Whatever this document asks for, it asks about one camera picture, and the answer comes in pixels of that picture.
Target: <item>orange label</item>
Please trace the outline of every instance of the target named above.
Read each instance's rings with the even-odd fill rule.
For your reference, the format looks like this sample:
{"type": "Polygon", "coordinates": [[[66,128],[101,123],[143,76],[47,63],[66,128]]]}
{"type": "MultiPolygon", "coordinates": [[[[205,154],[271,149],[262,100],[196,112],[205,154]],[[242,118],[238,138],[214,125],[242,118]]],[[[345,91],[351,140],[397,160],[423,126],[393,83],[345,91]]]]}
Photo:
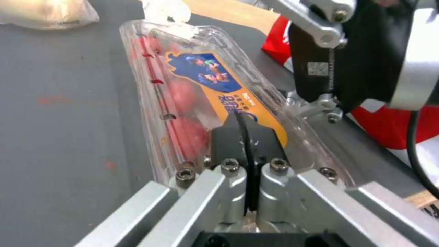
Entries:
{"type": "Polygon", "coordinates": [[[274,129],[281,145],[287,145],[284,127],[233,70],[213,53],[167,53],[166,57],[174,75],[201,86],[222,122],[235,111],[247,114],[259,124],[274,129]]]}

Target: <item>bolt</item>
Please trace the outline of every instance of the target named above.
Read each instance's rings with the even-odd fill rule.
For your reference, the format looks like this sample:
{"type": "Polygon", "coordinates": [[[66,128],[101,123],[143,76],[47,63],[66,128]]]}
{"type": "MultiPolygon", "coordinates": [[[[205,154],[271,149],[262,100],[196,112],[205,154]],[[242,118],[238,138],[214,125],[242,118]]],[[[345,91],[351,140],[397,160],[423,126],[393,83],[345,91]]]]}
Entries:
{"type": "Polygon", "coordinates": [[[328,167],[320,168],[320,173],[325,176],[329,181],[337,180],[337,172],[328,167]]]}
{"type": "Polygon", "coordinates": [[[328,117],[328,122],[334,124],[343,118],[343,111],[337,107],[334,110],[326,113],[326,116],[328,117]]]}
{"type": "Polygon", "coordinates": [[[191,169],[183,169],[175,174],[176,184],[187,189],[195,181],[195,172],[191,169]]]}
{"type": "Polygon", "coordinates": [[[337,103],[332,99],[332,94],[321,94],[317,103],[324,111],[333,110],[337,106],[337,103]]]}
{"type": "Polygon", "coordinates": [[[347,44],[348,44],[348,39],[342,39],[340,41],[340,44],[336,47],[336,49],[341,50],[341,49],[345,48],[347,44]]]}
{"type": "Polygon", "coordinates": [[[346,20],[346,17],[348,16],[348,12],[343,9],[336,10],[334,14],[332,15],[332,19],[334,22],[343,22],[346,20]]]}
{"type": "Polygon", "coordinates": [[[212,164],[212,158],[210,158],[209,154],[204,155],[203,164],[204,164],[204,167],[210,168],[210,166],[212,164]]]}
{"type": "Polygon", "coordinates": [[[288,162],[283,159],[274,158],[270,161],[270,170],[279,175],[285,175],[288,172],[288,168],[288,162]]]}
{"type": "Polygon", "coordinates": [[[221,172],[227,177],[237,175],[239,162],[236,159],[225,159],[221,162],[221,172]]]}

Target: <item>silver metal bracket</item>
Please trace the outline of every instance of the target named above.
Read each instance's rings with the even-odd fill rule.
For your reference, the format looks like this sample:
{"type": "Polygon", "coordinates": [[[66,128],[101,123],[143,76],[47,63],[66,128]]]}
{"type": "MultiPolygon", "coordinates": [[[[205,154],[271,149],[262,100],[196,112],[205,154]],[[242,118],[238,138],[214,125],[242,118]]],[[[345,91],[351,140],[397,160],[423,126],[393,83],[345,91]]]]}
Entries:
{"type": "Polygon", "coordinates": [[[322,94],[316,101],[307,102],[300,98],[297,91],[288,92],[286,101],[286,104],[303,118],[324,112],[327,115],[328,122],[332,124],[343,118],[343,111],[337,107],[337,103],[337,98],[332,94],[322,94]]]}
{"type": "Polygon", "coordinates": [[[299,0],[264,0],[266,4],[290,19],[291,22],[310,34],[322,48],[336,48],[346,42],[340,22],[345,22],[355,11],[355,0],[312,0],[322,7],[327,20],[318,17],[309,6],[299,0]]]}

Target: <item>plastic bag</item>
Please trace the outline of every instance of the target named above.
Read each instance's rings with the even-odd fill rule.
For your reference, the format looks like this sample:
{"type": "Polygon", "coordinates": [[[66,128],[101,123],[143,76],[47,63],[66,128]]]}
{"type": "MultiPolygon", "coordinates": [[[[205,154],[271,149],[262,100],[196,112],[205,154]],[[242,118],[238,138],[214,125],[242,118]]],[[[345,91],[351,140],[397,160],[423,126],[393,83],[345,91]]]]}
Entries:
{"type": "Polygon", "coordinates": [[[87,0],[1,0],[0,23],[32,29],[69,29],[99,16],[87,0]]]}

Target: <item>black plastic part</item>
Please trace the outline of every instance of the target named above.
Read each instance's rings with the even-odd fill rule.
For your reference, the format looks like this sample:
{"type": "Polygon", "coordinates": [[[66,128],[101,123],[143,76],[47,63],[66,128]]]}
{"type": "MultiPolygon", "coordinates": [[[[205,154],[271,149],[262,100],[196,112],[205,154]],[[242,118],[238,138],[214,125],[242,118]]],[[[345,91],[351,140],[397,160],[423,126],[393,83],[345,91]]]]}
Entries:
{"type": "Polygon", "coordinates": [[[230,113],[224,125],[212,130],[211,170],[224,159],[237,159],[247,171],[245,207],[257,210],[261,168],[273,158],[288,161],[276,132],[248,115],[230,113]]]}
{"type": "Polygon", "coordinates": [[[430,94],[430,97],[427,100],[427,105],[439,105],[439,79],[436,82],[432,94],[430,94]]]}
{"type": "Polygon", "coordinates": [[[246,205],[250,211],[257,210],[261,168],[274,158],[288,160],[276,132],[262,126],[246,115],[240,115],[245,127],[245,153],[249,164],[247,168],[246,205]]]}
{"type": "Polygon", "coordinates": [[[243,143],[245,137],[237,116],[237,114],[229,114],[222,126],[211,131],[211,170],[225,159],[236,159],[242,167],[248,166],[243,143]]]}
{"type": "Polygon", "coordinates": [[[346,247],[337,234],[202,232],[192,247],[346,247]]]}
{"type": "Polygon", "coordinates": [[[400,0],[384,7],[377,1],[358,0],[355,15],[342,25],[349,40],[342,49],[321,48],[309,34],[291,25],[289,38],[299,96],[312,102],[331,92],[344,112],[368,98],[389,102],[404,61],[416,3],[400,0]],[[314,66],[312,72],[321,75],[309,75],[308,63],[316,62],[327,63],[327,71],[325,66],[314,66]]]}

